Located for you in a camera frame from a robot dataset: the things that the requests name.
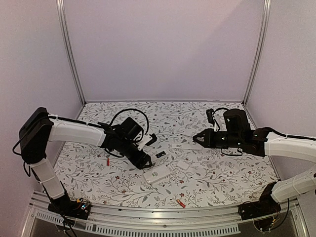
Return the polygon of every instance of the red clip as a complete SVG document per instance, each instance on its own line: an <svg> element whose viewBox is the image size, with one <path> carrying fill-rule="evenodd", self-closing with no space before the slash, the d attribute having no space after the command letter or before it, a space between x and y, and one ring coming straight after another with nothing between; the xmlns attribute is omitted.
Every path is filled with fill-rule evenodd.
<svg viewBox="0 0 316 237"><path fill-rule="evenodd" d="M183 208L186 208L186 206L179 199L177 199L177 203L179 203L179 205L182 206Z"/></svg>

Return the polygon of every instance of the small black object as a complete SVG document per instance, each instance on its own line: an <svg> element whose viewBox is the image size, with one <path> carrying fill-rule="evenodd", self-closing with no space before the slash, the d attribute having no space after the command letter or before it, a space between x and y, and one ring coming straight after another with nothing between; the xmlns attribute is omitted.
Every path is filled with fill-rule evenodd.
<svg viewBox="0 0 316 237"><path fill-rule="evenodd" d="M259 201L245 202L238 206L238 213L242 220L248 220L261 216L271 215L281 211L281 206L271 197L272 188L276 182L266 186Z"/></svg>
<svg viewBox="0 0 316 237"><path fill-rule="evenodd" d="M166 155L166 152L159 152L158 154L156 154L156 157L160 158L160 157L165 156L165 155Z"/></svg>
<svg viewBox="0 0 316 237"><path fill-rule="evenodd" d="M29 171L27 171L27 170L26 170L26 167L25 167L25 164L26 164L26 162L23 162L23 169L24 169L24 172L26 173L26 175L27 175L28 177L30 177L30 176L31 176L31 167L29 166Z"/></svg>
<svg viewBox="0 0 316 237"><path fill-rule="evenodd" d="M35 164L46 157L46 146L53 122L46 108L38 108L19 131L21 156L26 164Z"/></svg>
<svg viewBox="0 0 316 237"><path fill-rule="evenodd" d="M207 121L214 126L215 123L213 119L213 114L214 114L213 109L206 110Z"/></svg>

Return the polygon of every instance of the white wall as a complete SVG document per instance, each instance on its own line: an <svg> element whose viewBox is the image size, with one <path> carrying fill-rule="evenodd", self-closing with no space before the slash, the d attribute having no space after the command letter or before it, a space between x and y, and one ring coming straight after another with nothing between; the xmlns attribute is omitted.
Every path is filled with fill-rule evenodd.
<svg viewBox="0 0 316 237"><path fill-rule="evenodd" d="M65 117L79 112L56 1L1 1L0 7L0 236L21 234L36 186L11 151L24 122L39 107ZM49 147L55 158L60 144Z"/></svg>
<svg viewBox="0 0 316 237"><path fill-rule="evenodd" d="M87 101L241 101L263 2L65 1Z"/></svg>
<svg viewBox="0 0 316 237"><path fill-rule="evenodd" d="M316 1L273 0L265 46L248 104L258 127L316 136ZM310 162L274 157L282 179ZM316 236L314 192L299 199Z"/></svg>

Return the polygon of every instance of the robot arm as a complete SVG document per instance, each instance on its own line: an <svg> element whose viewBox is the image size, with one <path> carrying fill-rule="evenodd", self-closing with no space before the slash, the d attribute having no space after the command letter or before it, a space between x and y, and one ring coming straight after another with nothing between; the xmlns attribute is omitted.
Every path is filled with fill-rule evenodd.
<svg viewBox="0 0 316 237"><path fill-rule="evenodd" d="M208 121L213 125L219 124L214 113L208 110ZM223 115L227 131L209 128L194 136L193 141L206 148L239 148L256 156L283 156L316 163L315 138L285 135L269 127L251 130L243 110L227 110ZM280 202L311 190L316 190L316 165L290 179L269 184L259 201L240 205L239 213L242 219L272 214L280 210Z"/></svg>
<svg viewBox="0 0 316 237"><path fill-rule="evenodd" d="M142 139L135 138L142 134ZM116 150L126 156L139 169L151 167L152 162L142 148L157 140L157 137L145 135L143 128L132 118L127 118L122 124L111 126L105 123L86 123L68 118L59 118L48 114L45 108L38 108L19 132L20 155L28 164L36 179L44 186L50 199L48 210L64 216L87 219L88 203L70 200L62 183L57 178L54 169L46 159L48 141L69 141L91 144L104 148L108 153Z"/></svg>

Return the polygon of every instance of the patterned table surface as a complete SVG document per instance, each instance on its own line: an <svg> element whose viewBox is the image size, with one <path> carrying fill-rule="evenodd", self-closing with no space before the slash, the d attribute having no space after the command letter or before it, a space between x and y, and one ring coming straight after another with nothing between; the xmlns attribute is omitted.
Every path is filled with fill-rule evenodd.
<svg viewBox="0 0 316 237"><path fill-rule="evenodd" d="M205 111L226 107L243 109L239 103L204 102L109 102L89 103L79 119L90 122L109 122L120 110L137 108L150 120L149 133L158 141L144 151L154 154L170 144L192 144L192 136L210 127ZM127 116L146 126L145 118L137 112ZM72 198L86 198L93 203L118 206L169 208L181 206L205 207L242 203L259 198L264 187L277 179L268 157L226 156L220 149L169 149L172 157L160 163L172 163L176 173L149 185L143 170L136 169L127 158L110 157L101 148L66 142L55 165L55 171ZM236 149L226 150L235 154ZM187 171L176 164L182 160Z"/></svg>

